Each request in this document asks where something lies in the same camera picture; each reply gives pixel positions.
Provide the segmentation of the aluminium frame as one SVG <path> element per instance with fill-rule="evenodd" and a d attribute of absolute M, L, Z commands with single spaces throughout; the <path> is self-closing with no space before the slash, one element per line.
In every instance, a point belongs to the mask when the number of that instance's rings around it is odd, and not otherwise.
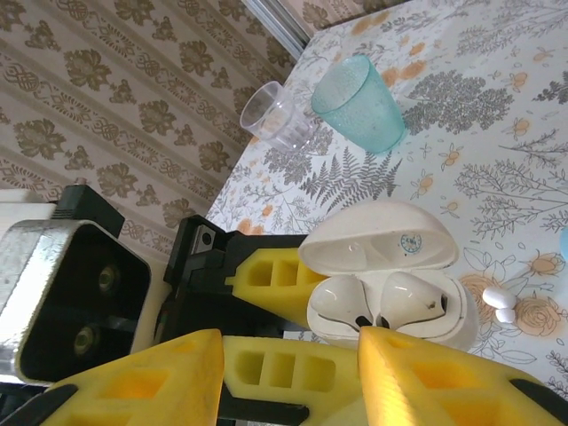
<path fill-rule="evenodd" d="M 294 58 L 299 59 L 311 37 L 284 0 L 241 0 Z"/>

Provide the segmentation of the teal plastic cup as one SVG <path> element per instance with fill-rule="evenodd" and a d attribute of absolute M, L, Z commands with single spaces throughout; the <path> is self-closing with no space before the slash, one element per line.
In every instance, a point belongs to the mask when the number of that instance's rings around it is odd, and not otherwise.
<path fill-rule="evenodd" d="M 397 102 L 365 55 L 333 65 L 315 86 L 311 107 L 331 128 L 371 154 L 391 150 L 406 135 Z"/>

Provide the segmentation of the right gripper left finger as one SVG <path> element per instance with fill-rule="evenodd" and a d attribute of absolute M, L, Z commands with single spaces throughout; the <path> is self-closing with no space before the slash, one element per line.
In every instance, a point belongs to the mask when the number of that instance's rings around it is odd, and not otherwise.
<path fill-rule="evenodd" d="M 205 329 L 54 383 L 0 426 L 215 426 L 223 339 Z"/>

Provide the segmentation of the clear plastic cup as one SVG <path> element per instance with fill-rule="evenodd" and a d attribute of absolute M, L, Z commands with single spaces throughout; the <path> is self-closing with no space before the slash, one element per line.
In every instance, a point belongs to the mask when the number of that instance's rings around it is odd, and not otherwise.
<path fill-rule="evenodd" d="M 297 154 L 314 139 L 313 122 L 277 81 L 260 87 L 241 111 L 240 125 L 272 148 Z"/>

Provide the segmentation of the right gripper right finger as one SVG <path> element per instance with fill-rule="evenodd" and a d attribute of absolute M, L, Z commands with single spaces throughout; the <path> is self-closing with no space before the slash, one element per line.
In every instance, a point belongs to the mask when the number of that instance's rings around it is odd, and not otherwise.
<path fill-rule="evenodd" d="M 568 401 L 489 359 L 382 327 L 358 358 L 369 426 L 568 426 Z"/>

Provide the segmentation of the white earbud case with sticker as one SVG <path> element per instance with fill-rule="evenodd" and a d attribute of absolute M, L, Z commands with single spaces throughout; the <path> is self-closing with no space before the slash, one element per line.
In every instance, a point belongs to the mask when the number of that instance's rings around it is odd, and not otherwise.
<path fill-rule="evenodd" d="M 470 292 L 446 268 L 459 248 L 443 224 L 402 201 L 343 209 L 298 249 L 323 276 L 306 308 L 309 329 L 328 344 L 354 349 L 364 326 L 398 331 L 468 351 L 479 326 Z"/>

